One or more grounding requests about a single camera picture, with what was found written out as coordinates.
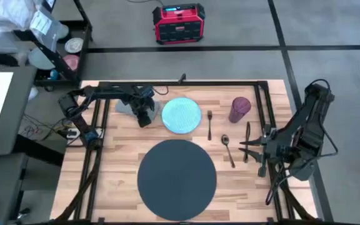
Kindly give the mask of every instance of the purple plastic cup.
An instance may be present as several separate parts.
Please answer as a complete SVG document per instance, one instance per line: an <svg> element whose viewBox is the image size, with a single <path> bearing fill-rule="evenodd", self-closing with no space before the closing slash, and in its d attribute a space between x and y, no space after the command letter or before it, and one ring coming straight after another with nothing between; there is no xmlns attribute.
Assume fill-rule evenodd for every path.
<svg viewBox="0 0 360 225"><path fill-rule="evenodd" d="M240 121L251 110L251 103L245 97L236 97L231 104L229 120L232 123Z"/></svg>

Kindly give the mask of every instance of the black floor stripe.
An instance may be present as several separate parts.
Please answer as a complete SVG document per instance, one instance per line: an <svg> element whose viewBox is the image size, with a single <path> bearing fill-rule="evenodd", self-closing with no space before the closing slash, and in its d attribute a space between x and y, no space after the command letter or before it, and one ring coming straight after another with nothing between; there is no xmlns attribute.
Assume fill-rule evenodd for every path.
<svg viewBox="0 0 360 225"><path fill-rule="evenodd" d="M273 0L267 0L267 3L269 4L270 12L272 14L274 27L276 28L277 38L279 39L279 44L282 47L286 47L286 42L284 40L284 35L283 35L283 31L281 29L280 20L279 20L276 8L274 7ZM294 98L294 102L295 102L297 108L300 108L302 106L301 97L299 95L297 82L295 80L294 71L293 71L293 67L291 66L289 54L285 48L283 48L281 50L281 54L284 59L284 65L286 67L288 81L291 86L291 94Z"/></svg>
<svg viewBox="0 0 360 225"><path fill-rule="evenodd" d="M175 46L175 47L102 47L89 48L88 53L157 53L179 51L273 51L280 46Z"/></svg>
<svg viewBox="0 0 360 225"><path fill-rule="evenodd" d="M306 46L286 46L288 51L333 51L333 50L360 50L360 44L357 45L306 45Z"/></svg>
<svg viewBox="0 0 360 225"><path fill-rule="evenodd" d="M174 47L97 47L87 53L158 53L179 51L346 51L360 50L357 45L285 45L285 46L174 46Z"/></svg>
<svg viewBox="0 0 360 225"><path fill-rule="evenodd" d="M281 47L286 47L286 42L284 40L283 31L281 30L280 20L279 20L278 14L276 12L274 2L273 2L273 0L267 0L267 2L269 4L270 12L272 14L274 26L276 28L277 38L279 39L279 44ZM308 50L308 51L324 50L324 49L332 50L331 46L317 46L317 48L313 48L312 46L305 46L305 47L306 47L305 50ZM295 47L294 50L298 50L298 49L302 50L302 48L303 48L303 46L298 46L298 47ZM281 53L282 53L282 57L284 59L284 65L286 67L288 81L291 86L292 96L294 98L295 105L298 109L302 106L302 102L301 102L301 97L299 95L298 86L297 86L297 83L295 80L293 67L291 66L291 60L290 60L290 57L288 54L288 50L292 50L292 46L288 46L287 48L282 49ZM319 171L319 167L316 167L316 169L317 170L313 174L313 179L315 182L314 191L316 192L316 194L319 198L320 208L323 212L322 216L324 217L323 219L325 219L325 221L333 221L333 216L331 214L329 199L327 197L326 190L324 188L323 179L322 179L321 173Z"/></svg>

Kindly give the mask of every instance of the pink container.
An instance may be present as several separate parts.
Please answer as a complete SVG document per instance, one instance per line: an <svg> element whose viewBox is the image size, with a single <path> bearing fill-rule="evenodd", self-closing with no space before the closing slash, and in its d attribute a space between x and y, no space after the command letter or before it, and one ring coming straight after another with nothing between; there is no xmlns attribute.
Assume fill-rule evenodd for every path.
<svg viewBox="0 0 360 225"><path fill-rule="evenodd" d="M232 123L240 121L251 110L251 103L245 97L236 97L231 104L229 120Z"/></svg>
<svg viewBox="0 0 360 225"><path fill-rule="evenodd" d="M76 71L78 69L79 64L79 56L77 55L67 55L63 57L66 64L70 67L71 70Z"/></svg>

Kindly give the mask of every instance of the light blue plate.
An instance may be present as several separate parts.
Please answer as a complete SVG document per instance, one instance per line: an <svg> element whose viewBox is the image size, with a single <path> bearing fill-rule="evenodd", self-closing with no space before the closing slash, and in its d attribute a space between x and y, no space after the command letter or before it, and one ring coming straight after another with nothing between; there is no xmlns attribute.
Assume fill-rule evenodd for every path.
<svg viewBox="0 0 360 225"><path fill-rule="evenodd" d="M201 122L201 109L193 100L177 97L163 107L162 121L173 133L187 134Z"/></svg>

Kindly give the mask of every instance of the black round plate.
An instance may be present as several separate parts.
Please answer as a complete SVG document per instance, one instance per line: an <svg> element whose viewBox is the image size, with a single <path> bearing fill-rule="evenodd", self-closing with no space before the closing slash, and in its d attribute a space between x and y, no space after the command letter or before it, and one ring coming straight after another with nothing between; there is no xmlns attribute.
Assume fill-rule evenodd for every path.
<svg viewBox="0 0 360 225"><path fill-rule="evenodd" d="M138 190L156 215L172 220L191 219L205 210L216 190L214 164L198 145L168 140L154 146L141 162Z"/></svg>

